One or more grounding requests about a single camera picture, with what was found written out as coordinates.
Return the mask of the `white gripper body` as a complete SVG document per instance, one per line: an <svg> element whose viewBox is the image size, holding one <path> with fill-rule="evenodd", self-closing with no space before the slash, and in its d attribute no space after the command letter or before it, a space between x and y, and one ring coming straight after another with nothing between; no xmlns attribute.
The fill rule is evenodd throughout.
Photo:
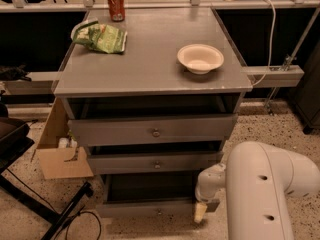
<svg viewBox="0 0 320 240"><path fill-rule="evenodd" d="M198 175L195 196L199 202L212 203L216 192L225 187L226 165L215 164Z"/></svg>

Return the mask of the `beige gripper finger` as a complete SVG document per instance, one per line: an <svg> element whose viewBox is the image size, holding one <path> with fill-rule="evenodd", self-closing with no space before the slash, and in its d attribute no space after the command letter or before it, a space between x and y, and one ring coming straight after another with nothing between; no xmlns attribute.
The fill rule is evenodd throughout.
<svg viewBox="0 0 320 240"><path fill-rule="evenodd" d="M205 203L197 202L195 204L194 221L196 223L200 223L203 220L206 210L207 210L207 205Z"/></svg>

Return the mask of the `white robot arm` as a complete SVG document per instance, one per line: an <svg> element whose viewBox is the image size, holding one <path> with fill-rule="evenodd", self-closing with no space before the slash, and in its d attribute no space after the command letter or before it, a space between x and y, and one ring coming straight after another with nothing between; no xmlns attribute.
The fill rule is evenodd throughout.
<svg viewBox="0 0 320 240"><path fill-rule="evenodd" d="M294 240L286 198L318 193L320 170L304 155L247 141L232 149L225 164L198 175L195 222L220 189L226 190L229 240Z"/></svg>

